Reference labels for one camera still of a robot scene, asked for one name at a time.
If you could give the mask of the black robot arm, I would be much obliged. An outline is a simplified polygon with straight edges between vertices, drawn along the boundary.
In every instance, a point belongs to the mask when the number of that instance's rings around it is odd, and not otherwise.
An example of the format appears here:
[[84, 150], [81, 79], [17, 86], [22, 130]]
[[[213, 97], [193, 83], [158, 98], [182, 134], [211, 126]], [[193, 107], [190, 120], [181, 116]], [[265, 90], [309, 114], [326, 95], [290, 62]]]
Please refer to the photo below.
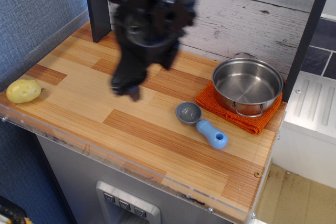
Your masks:
[[195, 0], [109, 0], [118, 5], [114, 27], [121, 58], [111, 86], [118, 95], [140, 98], [147, 68], [171, 67], [184, 28], [193, 24]]

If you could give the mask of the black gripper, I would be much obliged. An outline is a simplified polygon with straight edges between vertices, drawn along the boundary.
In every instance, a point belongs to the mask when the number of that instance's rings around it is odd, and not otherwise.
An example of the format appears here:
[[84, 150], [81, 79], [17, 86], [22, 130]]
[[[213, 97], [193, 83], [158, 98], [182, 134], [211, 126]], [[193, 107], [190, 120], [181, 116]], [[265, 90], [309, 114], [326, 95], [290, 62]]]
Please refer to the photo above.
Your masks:
[[149, 15], [125, 6], [119, 6], [113, 18], [121, 58], [111, 80], [112, 90], [137, 102], [148, 66], [157, 63], [170, 69], [184, 30], [160, 35]]

